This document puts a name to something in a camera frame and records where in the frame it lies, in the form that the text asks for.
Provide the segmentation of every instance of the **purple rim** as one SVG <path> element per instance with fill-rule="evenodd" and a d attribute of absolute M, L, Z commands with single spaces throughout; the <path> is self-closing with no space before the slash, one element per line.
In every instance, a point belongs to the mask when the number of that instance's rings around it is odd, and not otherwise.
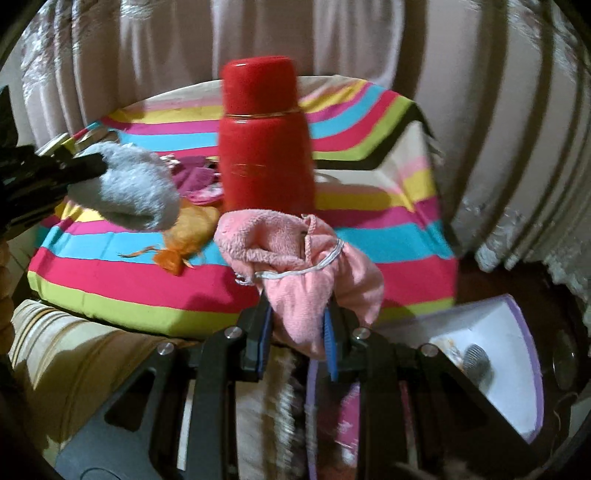
<path fill-rule="evenodd" d="M 542 369 L 540 367 L 540 359 L 538 358 L 538 351 L 535 349 L 534 338 L 531 336 L 530 329 L 527 327 L 525 318 L 523 317 L 521 309 L 519 308 L 519 305 L 517 305 L 515 299 L 509 294 L 501 295 L 497 298 L 505 299 L 509 309 L 511 310 L 511 313 L 513 313 L 513 316 L 517 319 L 517 325 L 519 325 L 519 329 L 523 335 L 523 340 L 525 340 L 527 352 L 530 356 L 531 370 L 534 373 L 537 418 L 535 420 L 535 430 L 525 439 L 527 443 L 531 443 L 540 433 L 544 423 L 544 387 L 542 385 Z"/>
<path fill-rule="evenodd" d="M 509 295 L 504 294 L 498 297 L 493 297 L 492 299 L 481 300 L 477 301 L 476 303 L 490 303 L 491 300 L 498 300 L 504 299 L 513 317 L 517 320 L 517 325 L 521 330 L 521 334 L 525 341 L 525 347 L 527 348 L 528 355 L 530 357 L 530 367 L 534 374 L 534 387 L 535 387 L 535 400 L 536 400 L 536 409 L 537 409 L 537 418 L 535 420 L 535 429 L 532 433 L 528 435 L 525 439 L 527 443 L 531 443 L 540 433 L 542 429 L 542 425 L 544 423 L 544 388 L 542 385 L 542 370 L 540 367 L 540 359 L 538 358 L 538 352 L 535 348 L 534 338 L 531 336 L 530 329 L 527 326 L 525 318 L 521 313 L 521 309 L 515 299 Z M 308 368 L 308 379 L 306 385 L 306 410 L 313 411 L 316 406 L 316 381 L 318 376 L 318 360 L 311 360 L 310 366 Z M 316 452 L 312 451 L 310 445 L 307 446 L 307 456 L 308 456 L 308 472 L 310 480 L 317 480 L 318 474 L 316 471 Z"/>
<path fill-rule="evenodd" d="M 308 379 L 306 382 L 306 412 L 312 412 L 316 408 L 316 379 L 318 377 L 318 360 L 310 360 L 308 365 Z M 311 445 L 306 446 L 308 456 L 308 475 L 310 480 L 317 480 L 316 449 Z"/>

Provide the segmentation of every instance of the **metal bolt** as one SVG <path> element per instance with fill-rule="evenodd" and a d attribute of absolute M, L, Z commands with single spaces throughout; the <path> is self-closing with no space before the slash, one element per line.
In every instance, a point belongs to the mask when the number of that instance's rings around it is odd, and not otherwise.
<path fill-rule="evenodd" d="M 371 335 L 371 331 L 365 327 L 358 327 L 353 330 L 353 338 L 356 340 L 367 340 Z"/>
<path fill-rule="evenodd" d="M 425 343 L 425 345 L 421 347 L 421 353 L 424 356 L 434 357 L 439 353 L 439 348 L 432 343 Z"/>
<path fill-rule="evenodd" d="M 170 342 L 163 342 L 156 347 L 159 355 L 169 355 L 174 352 L 174 344 Z"/>
<path fill-rule="evenodd" d="M 240 336 L 242 335 L 242 329 L 240 327 L 228 327 L 225 331 L 224 331 L 224 335 L 226 336 L 226 338 L 228 340 L 234 340 L 236 338 L 240 338 Z"/>

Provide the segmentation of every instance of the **white curtain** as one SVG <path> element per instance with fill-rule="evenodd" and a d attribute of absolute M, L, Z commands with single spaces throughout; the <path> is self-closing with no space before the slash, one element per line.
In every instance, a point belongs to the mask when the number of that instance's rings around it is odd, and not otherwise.
<path fill-rule="evenodd" d="M 414 57 L 403 41 L 394 88 L 423 108 L 445 153 L 437 180 L 460 253 L 485 271 L 544 262 L 588 302 L 591 67 L 580 33 L 545 0 L 419 0 L 407 18 L 422 21 L 424 40 Z"/>
<path fill-rule="evenodd" d="M 23 34 L 25 103 L 43 144 L 244 57 L 390 88 L 403 25 L 404 0 L 48 0 Z"/>
<path fill-rule="evenodd" d="M 459 252 L 542 261 L 591 297 L 589 52 L 551 0 L 49 0 L 24 44 L 38 143 L 238 57 L 394 85 L 445 153 Z"/>

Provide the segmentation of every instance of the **pink towel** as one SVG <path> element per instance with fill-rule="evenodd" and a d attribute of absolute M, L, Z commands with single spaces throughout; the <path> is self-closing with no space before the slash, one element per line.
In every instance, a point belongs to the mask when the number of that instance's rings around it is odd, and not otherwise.
<path fill-rule="evenodd" d="M 314 215 L 228 212 L 214 241 L 239 283 L 265 289 L 275 312 L 276 340 L 312 358 L 324 357 L 322 315 L 333 292 L 362 325 L 378 317 L 384 298 L 380 270 Z"/>

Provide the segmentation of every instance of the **gray fuzzy cloth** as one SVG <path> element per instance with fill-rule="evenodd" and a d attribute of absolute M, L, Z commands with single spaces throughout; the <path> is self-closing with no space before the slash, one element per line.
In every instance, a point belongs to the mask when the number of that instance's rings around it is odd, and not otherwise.
<path fill-rule="evenodd" d="M 180 198 L 160 157 L 132 144 L 100 142 L 83 154 L 100 153 L 108 165 L 98 178 L 68 188 L 68 197 L 106 220 L 135 231 L 162 231 L 178 218 Z"/>

